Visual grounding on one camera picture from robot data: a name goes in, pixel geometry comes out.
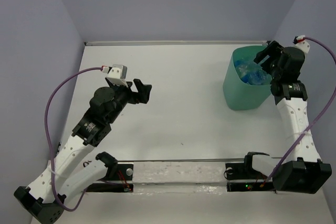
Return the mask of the small blue-label bottle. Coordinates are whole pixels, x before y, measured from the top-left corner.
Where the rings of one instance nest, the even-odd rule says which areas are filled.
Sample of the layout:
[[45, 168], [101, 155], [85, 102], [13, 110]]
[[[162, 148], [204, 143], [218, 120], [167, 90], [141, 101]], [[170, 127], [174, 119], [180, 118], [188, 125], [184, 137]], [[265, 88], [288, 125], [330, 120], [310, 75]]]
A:
[[269, 85], [271, 76], [263, 70], [255, 70], [241, 76], [241, 81], [254, 86]]

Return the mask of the green plastic bin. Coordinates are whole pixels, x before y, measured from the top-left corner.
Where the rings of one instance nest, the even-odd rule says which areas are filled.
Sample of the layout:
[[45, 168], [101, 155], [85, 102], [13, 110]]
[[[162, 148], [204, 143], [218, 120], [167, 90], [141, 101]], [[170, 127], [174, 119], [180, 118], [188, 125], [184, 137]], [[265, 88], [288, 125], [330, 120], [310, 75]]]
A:
[[241, 81], [234, 67], [235, 60], [243, 58], [254, 60], [256, 54], [265, 48], [265, 46], [245, 46], [233, 51], [223, 83], [225, 101], [230, 109], [235, 111], [256, 109], [270, 96], [270, 84], [261, 86], [246, 84]]

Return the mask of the large crushed blue-label bottle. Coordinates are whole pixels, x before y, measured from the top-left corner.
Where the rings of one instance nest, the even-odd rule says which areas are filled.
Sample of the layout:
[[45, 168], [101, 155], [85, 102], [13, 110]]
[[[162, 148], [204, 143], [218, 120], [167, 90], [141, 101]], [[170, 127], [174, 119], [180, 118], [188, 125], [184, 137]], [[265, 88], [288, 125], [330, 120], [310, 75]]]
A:
[[234, 61], [234, 67], [238, 76], [242, 79], [250, 74], [261, 70], [261, 66], [250, 59], [238, 59]]

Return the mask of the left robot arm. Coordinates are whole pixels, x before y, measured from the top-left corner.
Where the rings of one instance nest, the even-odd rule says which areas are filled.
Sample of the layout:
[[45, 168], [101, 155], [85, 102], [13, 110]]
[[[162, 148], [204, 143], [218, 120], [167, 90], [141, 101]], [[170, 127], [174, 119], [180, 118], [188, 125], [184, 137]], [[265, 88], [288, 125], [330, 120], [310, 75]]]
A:
[[102, 152], [83, 170], [75, 168], [111, 132], [111, 124], [129, 104], [148, 103], [152, 86], [141, 80], [124, 82], [106, 79], [108, 86], [98, 88], [89, 109], [75, 126], [56, 157], [28, 186], [20, 186], [14, 197], [40, 223], [55, 223], [66, 210], [65, 203], [97, 180], [108, 180], [118, 172], [118, 161]]

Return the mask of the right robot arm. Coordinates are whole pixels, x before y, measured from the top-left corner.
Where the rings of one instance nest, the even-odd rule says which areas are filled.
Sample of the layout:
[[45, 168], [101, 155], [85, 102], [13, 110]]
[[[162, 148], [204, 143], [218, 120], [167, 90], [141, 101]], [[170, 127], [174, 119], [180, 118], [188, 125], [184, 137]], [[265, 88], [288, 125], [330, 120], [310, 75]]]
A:
[[241, 171], [248, 178], [261, 174], [264, 181], [271, 181], [277, 191], [315, 194], [332, 174], [331, 165], [324, 163], [317, 152], [311, 128], [333, 100], [330, 99], [310, 122], [307, 90], [299, 81], [301, 68], [310, 50], [309, 41], [310, 38], [304, 35], [295, 37], [291, 47], [272, 41], [254, 59], [271, 75], [270, 90], [281, 115], [289, 148], [278, 162], [268, 154], [249, 152]]

